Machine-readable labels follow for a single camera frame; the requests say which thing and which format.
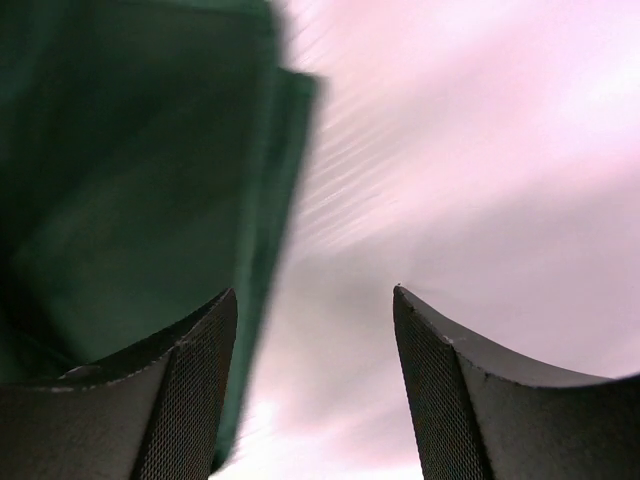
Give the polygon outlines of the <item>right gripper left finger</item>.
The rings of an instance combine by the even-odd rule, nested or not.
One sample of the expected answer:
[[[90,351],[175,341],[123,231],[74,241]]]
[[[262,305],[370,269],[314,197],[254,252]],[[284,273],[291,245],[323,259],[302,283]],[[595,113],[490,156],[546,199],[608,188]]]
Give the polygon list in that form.
[[[2,478],[208,478],[236,322],[227,289],[97,362],[2,384]]]

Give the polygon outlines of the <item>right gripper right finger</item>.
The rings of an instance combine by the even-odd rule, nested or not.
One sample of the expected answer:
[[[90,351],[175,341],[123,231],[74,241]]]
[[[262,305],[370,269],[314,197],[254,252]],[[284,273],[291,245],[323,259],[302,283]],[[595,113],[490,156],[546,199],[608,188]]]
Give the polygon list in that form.
[[[437,480],[636,480],[639,379],[606,379],[510,350],[393,292],[422,474]]]

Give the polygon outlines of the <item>dark green cloth napkin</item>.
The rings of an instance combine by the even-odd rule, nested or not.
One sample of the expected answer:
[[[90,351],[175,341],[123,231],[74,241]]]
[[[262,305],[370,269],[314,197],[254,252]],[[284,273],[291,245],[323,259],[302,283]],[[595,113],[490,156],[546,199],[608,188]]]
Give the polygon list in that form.
[[[268,1],[2,3],[1,386],[97,362],[231,289],[223,465],[316,93],[283,36]]]

